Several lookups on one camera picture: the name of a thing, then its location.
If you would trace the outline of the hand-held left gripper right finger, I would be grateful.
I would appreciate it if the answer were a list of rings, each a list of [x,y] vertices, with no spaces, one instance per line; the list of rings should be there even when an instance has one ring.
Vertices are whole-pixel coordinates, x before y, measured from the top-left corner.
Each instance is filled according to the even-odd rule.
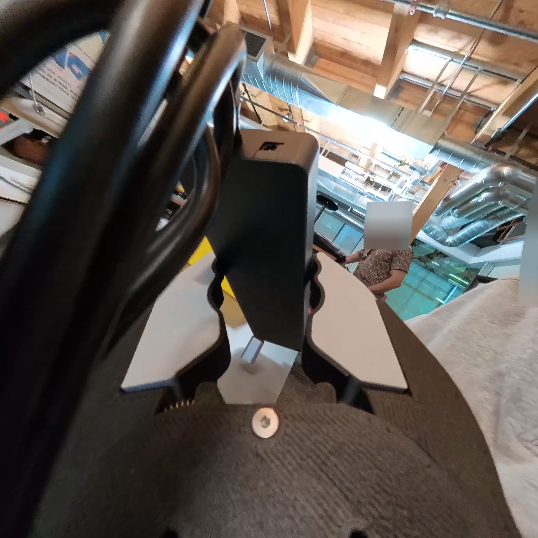
[[[327,254],[313,261],[321,295],[306,333],[311,349],[363,386],[405,392],[408,384],[374,295]]]

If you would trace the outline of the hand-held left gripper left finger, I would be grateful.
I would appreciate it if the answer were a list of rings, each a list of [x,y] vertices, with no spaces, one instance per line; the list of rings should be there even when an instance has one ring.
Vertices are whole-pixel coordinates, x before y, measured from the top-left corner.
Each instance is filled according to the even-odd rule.
[[[231,351],[220,310],[224,296],[216,257],[180,272],[158,297],[122,381],[124,392],[169,387],[194,392],[228,369]]]

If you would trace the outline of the black power adapter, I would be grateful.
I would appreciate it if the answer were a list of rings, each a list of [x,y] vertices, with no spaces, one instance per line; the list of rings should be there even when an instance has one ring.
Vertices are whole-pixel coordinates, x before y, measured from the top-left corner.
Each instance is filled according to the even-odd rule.
[[[310,297],[319,143],[242,130],[207,238],[254,337],[300,351]]]

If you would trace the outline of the yellow panel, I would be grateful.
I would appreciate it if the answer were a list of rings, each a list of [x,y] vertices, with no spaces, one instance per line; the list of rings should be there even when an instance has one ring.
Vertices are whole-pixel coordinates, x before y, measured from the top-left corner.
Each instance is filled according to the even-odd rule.
[[[213,254],[213,252],[209,240],[205,237],[191,255],[190,259],[188,259],[187,264],[192,266],[207,254]],[[245,325],[246,319],[240,309],[232,288],[225,277],[221,282],[221,289],[223,292],[223,303],[220,310],[223,313],[226,325],[234,329]]]

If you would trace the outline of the silver metal plate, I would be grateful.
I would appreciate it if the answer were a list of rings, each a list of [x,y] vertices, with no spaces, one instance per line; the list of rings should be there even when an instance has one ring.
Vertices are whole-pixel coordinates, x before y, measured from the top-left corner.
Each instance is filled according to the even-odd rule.
[[[256,339],[248,324],[226,325],[231,362],[217,381],[228,404],[276,403],[298,356],[296,350]]]

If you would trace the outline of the white fleece clothing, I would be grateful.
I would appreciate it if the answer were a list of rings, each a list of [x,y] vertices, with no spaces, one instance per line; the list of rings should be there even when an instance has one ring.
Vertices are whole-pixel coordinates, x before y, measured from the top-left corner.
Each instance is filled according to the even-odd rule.
[[[405,323],[465,397],[522,537],[537,537],[537,307],[519,283],[480,284]]]

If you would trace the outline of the wooden beam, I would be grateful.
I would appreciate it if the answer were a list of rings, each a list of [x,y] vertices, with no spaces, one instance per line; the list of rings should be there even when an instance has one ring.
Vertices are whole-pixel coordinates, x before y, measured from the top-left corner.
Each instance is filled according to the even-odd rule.
[[[447,195],[462,170],[453,165],[442,164],[433,174],[431,185],[419,204],[413,211],[410,243],[413,243],[418,233],[427,223],[442,199]]]

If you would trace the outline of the metal ceiling pipe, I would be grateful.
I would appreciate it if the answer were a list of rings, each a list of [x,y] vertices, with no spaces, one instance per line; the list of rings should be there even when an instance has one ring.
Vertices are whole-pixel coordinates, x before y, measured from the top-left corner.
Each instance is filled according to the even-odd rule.
[[[433,18],[441,20],[450,20],[453,22],[469,25],[481,30],[491,31],[508,37],[515,37],[522,40],[537,42],[537,31],[516,27],[507,23],[498,22],[485,17],[471,15],[455,10],[451,7],[449,1],[440,4],[432,4],[425,1],[389,1],[392,4],[402,5],[407,8],[410,14],[416,11],[430,15]]]

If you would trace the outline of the silver duct pipes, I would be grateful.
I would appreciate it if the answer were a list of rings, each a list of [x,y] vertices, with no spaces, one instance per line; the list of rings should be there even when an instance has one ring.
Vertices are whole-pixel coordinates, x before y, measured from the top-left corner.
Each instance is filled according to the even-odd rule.
[[[536,171],[491,165],[444,198],[421,230],[442,246],[465,245],[527,216],[536,182]]]

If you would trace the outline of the silver air duct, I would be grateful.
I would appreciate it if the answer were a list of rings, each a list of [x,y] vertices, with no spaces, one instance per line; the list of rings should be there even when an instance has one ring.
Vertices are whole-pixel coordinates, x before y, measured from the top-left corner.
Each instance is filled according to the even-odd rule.
[[[249,59],[244,81],[288,104],[340,124],[390,129],[418,139],[423,125],[416,113],[353,86],[331,80],[275,54]]]

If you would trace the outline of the white blue wall poster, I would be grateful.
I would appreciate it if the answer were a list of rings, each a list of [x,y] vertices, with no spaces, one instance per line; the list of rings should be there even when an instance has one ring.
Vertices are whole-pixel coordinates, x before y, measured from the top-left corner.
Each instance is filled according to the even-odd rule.
[[[31,82],[36,94],[71,113],[108,37],[107,31],[99,31],[64,46],[21,81]]]

